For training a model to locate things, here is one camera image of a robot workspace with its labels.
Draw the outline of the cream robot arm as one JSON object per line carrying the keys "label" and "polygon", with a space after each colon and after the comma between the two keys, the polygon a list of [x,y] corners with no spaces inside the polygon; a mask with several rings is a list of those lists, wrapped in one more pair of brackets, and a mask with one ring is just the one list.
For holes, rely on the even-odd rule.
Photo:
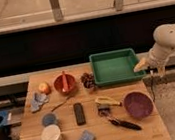
{"label": "cream robot arm", "polygon": [[158,26],[153,32],[153,38],[155,43],[148,55],[140,59],[133,69],[140,72],[146,68],[156,68],[159,76],[163,77],[169,57],[175,51],[175,24]]}

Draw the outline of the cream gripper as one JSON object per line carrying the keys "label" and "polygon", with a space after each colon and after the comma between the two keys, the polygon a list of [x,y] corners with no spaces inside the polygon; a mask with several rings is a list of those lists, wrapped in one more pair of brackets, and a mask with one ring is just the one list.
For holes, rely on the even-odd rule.
{"label": "cream gripper", "polygon": [[152,48],[150,48],[148,53],[148,58],[142,58],[137,65],[134,66],[135,72],[140,72],[148,67],[148,64],[152,68],[157,68],[157,73],[159,77],[165,75],[165,65],[169,60],[169,56],[172,53],[172,49],[168,47],[160,46],[158,43],[155,43]]}

